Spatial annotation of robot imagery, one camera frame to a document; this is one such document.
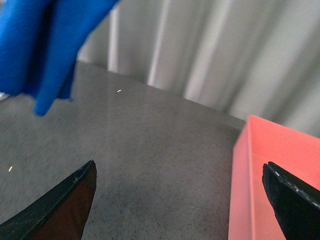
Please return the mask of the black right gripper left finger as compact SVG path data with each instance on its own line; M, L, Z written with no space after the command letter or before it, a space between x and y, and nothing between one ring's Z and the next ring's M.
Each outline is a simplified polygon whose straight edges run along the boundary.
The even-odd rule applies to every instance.
M80 240L97 187L93 160L0 225L2 240Z

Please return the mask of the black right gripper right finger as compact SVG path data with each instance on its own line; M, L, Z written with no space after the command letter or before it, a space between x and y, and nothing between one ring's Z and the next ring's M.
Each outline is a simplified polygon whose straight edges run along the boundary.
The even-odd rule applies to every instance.
M263 165L262 183L287 240L320 238L318 189L271 161Z

